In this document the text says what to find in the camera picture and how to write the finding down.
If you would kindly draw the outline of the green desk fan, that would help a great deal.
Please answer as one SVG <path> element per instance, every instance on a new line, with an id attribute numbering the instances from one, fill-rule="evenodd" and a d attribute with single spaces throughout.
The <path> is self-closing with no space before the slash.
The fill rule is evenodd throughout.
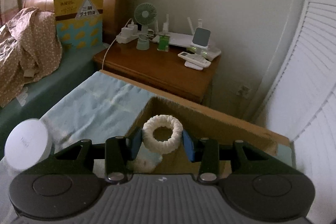
<path id="1" fill-rule="evenodd" d="M 141 51 L 149 49 L 149 25 L 157 16 L 157 10 L 151 3 L 142 3 L 135 8 L 135 21 L 141 25 L 136 48 Z"/>

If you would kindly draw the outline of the brown floral blanket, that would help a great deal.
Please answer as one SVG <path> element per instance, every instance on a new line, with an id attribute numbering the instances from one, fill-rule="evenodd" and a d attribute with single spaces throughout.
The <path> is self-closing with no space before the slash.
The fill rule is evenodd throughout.
<path id="1" fill-rule="evenodd" d="M 29 7 L 5 23 L 1 27 L 1 107 L 17 97 L 25 84 L 58 69 L 62 52 L 53 12 Z"/>

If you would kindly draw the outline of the wall outlet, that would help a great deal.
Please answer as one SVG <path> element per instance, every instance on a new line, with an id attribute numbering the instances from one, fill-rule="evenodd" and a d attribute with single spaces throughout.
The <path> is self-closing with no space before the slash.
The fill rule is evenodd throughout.
<path id="1" fill-rule="evenodd" d="M 236 92 L 236 95 L 247 98 L 249 96 L 250 91 L 251 91 L 250 87 L 246 85 L 240 85 Z"/>

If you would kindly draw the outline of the white louvered closet door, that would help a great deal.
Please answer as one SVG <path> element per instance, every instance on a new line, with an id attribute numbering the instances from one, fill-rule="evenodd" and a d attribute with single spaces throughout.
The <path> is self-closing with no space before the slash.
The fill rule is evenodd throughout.
<path id="1" fill-rule="evenodd" d="M 335 0 L 305 0 L 285 61 L 253 121 L 287 137 L 315 186 L 308 213 L 335 220 Z"/>

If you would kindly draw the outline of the white scrunchie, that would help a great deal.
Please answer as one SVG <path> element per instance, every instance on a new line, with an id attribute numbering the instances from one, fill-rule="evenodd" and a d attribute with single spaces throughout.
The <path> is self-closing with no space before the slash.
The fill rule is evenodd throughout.
<path id="1" fill-rule="evenodd" d="M 161 155 L 176 150 L 182 140 L 183 126 L 171 115 L 156 115 L 142 128 L 144 146 L 151 152 Z"/>

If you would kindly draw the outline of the wooden nightstand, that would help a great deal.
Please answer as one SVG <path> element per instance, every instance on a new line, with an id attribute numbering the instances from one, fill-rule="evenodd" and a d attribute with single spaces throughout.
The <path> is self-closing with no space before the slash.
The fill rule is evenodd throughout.
<path id="1" fill-rule="evenodd" d="M 134 40 L 127 44 L 114 43 L 93 57 L 102 69 L 139 83 L 163 90 L 195 103 L 202 103 L 217 70 L 220 57 L 208 68 L 197 71 L 185 66 L 178 57 L 183 49 L 172 46 L 168 52 L 158 51 L 150 43 L 148 50 L 136 49 Z"/>

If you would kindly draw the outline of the light blue towel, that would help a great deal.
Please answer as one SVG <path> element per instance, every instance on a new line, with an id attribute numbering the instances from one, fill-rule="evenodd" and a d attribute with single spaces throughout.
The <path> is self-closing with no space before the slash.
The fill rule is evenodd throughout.
<path id="1" fill-rule="evenodd" d="M 125 136 L 154 93 L 96 72 L 52 106 L 41 121 L 55 152 L 81 139 Z"/>

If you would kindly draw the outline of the small grey screen device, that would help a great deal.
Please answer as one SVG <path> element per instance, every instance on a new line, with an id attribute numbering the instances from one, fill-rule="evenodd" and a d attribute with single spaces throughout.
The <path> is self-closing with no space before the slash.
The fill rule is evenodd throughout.
<path id="1" fill-rule="evenodd" d="M 191 41 L 191 47 L 207 50 L 209 47 L 209 40 L 211 31 L 205 28 L 197 27 L 194 32 L 193 39 Z"/>

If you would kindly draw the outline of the white round lid jar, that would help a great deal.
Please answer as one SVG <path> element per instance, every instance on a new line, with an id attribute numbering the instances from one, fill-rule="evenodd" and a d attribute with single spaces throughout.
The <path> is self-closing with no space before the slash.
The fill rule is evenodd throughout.
<path id="1" fill-rule="evenodd" d="M 52 137 L 45 124 L 38 119 L 27 119 L 9 134 L 4 155 L 11 168 L 23 171 L 46 159 L 51 149 Z"/>

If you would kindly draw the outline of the green small bottle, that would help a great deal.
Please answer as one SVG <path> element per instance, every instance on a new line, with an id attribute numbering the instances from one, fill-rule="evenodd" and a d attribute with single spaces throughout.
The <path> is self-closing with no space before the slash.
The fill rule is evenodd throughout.
<path id="1" fill-rule="evenodd" d="M 169 39 L 170 37 L 167 35 L 160 35 L 157 50 L 168 52 L 169 51 Z"/>

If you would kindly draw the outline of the white remote control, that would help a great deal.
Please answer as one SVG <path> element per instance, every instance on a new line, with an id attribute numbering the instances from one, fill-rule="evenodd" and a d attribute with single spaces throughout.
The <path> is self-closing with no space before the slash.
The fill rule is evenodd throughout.
<path id="1" fill-rule="evenodd" d="M 181 52 L 178 54 L 178 57 L 180 57 L 181 59 L 192 63 L 194 65 L 197 65 L 199 67 L 202 68 L 208 68 L 211 65 L 211 62 L 208 61 L 207 59 L 205 59 L 203 56 L 201 55 L 197 55 L 197 54 L 190 54 L 187 52 Z"/>

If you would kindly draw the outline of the cardboard box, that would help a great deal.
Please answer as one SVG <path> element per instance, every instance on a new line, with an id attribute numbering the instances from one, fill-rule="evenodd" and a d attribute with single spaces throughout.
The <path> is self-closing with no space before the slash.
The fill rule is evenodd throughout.
<path id="1" fill-rule="evenodd" d="M 198 139 L 215 139 L 219 144 L 232 144 L 235 140 L 243 140 L 287 165 L 293 164 L 288 138 L 184 99 L 171 101 L 161 97 L 150 98 L 130 129 L 142 127 L 151 117 L 161 114 L 177 118 L 183 128 Z M 137 158 L 130 161 L 128 167 L 135 173 L 197 174 L 200 164 L 189 162 L 180 146 L 172 153 L 162 156 L 141 148 Z"/>

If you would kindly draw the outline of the yellow blue snack bag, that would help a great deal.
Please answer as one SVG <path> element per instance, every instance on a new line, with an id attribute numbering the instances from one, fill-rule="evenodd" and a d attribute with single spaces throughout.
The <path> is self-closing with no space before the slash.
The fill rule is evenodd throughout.
<path id="1" fill-rule="evenodd" d="M 102 43 L 104 0 L 54 0 L 57 36 L 70 50 Z"/>

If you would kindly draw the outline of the white power strip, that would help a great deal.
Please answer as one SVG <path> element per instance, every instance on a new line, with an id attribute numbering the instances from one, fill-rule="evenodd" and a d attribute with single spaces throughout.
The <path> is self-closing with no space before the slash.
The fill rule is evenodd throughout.
<path id="1" fill-rule="evenodd" d="M 138 25 L 132 23 L 121 29 L 119 35 L 116 36 L 116 41 L 119 44 L 127 44 L 138 38 Z"/>

